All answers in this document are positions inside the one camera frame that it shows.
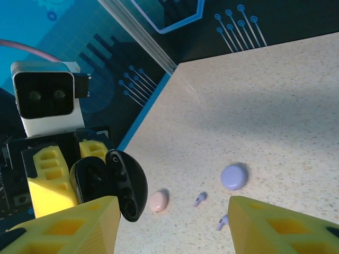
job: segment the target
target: white speckled surface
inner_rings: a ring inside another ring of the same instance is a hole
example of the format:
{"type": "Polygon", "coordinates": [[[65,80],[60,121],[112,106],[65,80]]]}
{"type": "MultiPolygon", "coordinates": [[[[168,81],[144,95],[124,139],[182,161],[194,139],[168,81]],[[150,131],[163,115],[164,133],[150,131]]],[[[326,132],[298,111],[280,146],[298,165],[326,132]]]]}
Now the white speckled surface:
{"type": "Polygon", "coordinates": [[[122,219],[116,253],[234,253],[217,232],[231,195],[339,223],[339,33],[181,64],[126,152],[150,194],[166,188],[161,214],[122,219]],[[242,190],[220,182],[243,162],[242,190]],[[193,203],[200,192],[208,199],[193,203]]]}

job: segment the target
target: earbud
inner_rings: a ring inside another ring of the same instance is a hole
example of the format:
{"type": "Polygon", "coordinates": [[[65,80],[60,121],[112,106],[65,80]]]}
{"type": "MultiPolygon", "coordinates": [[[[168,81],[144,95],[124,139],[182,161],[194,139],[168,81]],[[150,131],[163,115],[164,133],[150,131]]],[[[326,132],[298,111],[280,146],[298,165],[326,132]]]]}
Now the earbud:
{"type": "Polygon", "coordinates": [[[228,225],[228,215],[222,217],[217,226],[217,231],[220,231],[224,225],[228,225]]]}
{"type": "Polygon", "coordinates": [[[197,207],[201,201],[205,201],[207,198],[207,193],[206,192],[203,192],[203,193],[200,193],[198,198],[195,200],[194,202],[194,207],[197,207]]]}

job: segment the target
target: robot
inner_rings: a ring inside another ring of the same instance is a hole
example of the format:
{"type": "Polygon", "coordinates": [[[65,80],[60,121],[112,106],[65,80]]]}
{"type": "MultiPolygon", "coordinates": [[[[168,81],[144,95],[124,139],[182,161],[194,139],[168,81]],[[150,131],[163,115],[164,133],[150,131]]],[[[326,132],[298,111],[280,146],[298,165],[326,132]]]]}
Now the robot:
{"type": "Polygon", "coordinates": [[[0,235],[0,253],[113,253],[121,214],[136,222],[147,181],[105,126],[86,129],[80,98],[91,76],[75,62],[15,62],[17,110],[26,136],[2,147],[2,217],[32,219],[0,235]]]}

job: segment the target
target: yellow 3d-printed part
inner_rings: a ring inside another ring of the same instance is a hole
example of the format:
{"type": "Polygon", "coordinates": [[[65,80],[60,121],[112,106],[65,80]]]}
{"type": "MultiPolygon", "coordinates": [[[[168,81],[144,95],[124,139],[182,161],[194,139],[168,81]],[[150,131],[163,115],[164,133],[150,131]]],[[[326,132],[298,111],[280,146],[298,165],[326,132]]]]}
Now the yellow 3d-printed part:
{"type": "Polygon", "coordinates": [[[241,196],[228,218],[236,254],[339,254],[332,222],[241,196]]]}
{"type": "Polygon", "coordinates": [[[104,143],[96,140],[84,140],[79,142],[81,158],[96,156],[106,162],[105,156],[108,152],[104,143]]]}
{"type": "Polygon", "coordinates": [[[28,178],[35,217],[78,204],[69,182],[69,170],[58,146],[41,149],[33,156],[37,178],[28,178]]]}
{"type": "Polygon", "coordinates": [[[98,198],[17,225],[26,233],[0,253],[113,254],[119,222],[118,198],[98,198]]]}

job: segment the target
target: pink cable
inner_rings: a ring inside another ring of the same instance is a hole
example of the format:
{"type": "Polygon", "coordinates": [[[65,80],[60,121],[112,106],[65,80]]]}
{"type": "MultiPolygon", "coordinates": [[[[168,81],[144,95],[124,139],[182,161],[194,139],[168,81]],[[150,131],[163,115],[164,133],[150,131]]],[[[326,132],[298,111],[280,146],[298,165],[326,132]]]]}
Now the pink cable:
{"type": "Polygon", "coordinates": [[[4,46],[4,47],[10,47],[10,48],[14,48],[14,49],[21,49],[21,50],[24,50],[28,53],[31,53],[31,54],[34,54],[38,57],[41,57],[43,59],[46,59],[46,60],[49,60],[51,62],[61,62],[60,59],[46,53],[46,52],[43,52],[39,49],[36,49],[36,48],[33,48],[31,46],[28,46],[28,45],[25,45],[25,44],[22,44],[22,43],[18,43],[18,42],[15,42],[15,41],[9,41],[9,40],[3,40],[3,39],[0,39],[0,46],[4,46]]]}

